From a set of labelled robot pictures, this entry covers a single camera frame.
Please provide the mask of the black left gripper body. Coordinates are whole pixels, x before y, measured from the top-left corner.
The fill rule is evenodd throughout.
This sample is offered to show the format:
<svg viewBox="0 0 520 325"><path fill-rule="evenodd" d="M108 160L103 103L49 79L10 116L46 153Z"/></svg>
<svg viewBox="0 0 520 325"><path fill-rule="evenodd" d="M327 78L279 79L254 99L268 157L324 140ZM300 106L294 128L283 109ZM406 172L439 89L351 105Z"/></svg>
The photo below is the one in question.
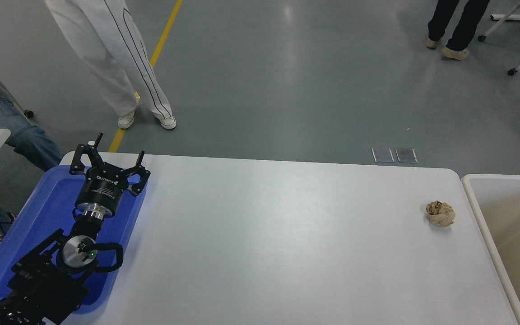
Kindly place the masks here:
<svg viewBox="0 0 520 325"><path fill-rule="evenodd" d="M88 168L75 207L83 211L86 205L96 204L116 211L124 190L128 188L127 179L125 170L114 165Z"/></svg>

